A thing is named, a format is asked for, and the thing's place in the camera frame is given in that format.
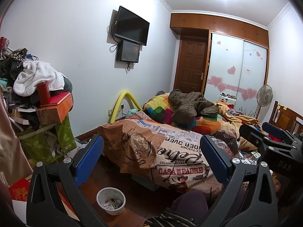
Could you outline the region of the person's right hand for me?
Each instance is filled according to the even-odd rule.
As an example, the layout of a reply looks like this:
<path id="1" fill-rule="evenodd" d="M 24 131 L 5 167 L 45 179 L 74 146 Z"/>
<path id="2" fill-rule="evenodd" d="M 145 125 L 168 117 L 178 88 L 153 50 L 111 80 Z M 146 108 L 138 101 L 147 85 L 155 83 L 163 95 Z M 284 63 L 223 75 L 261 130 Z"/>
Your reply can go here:
<path id="1" fill-rule="evenodd" d="M 292 181 L 284 175 L 273 172 L 272 180 L 276 193 L 289 192 L 292 189 Z"/>

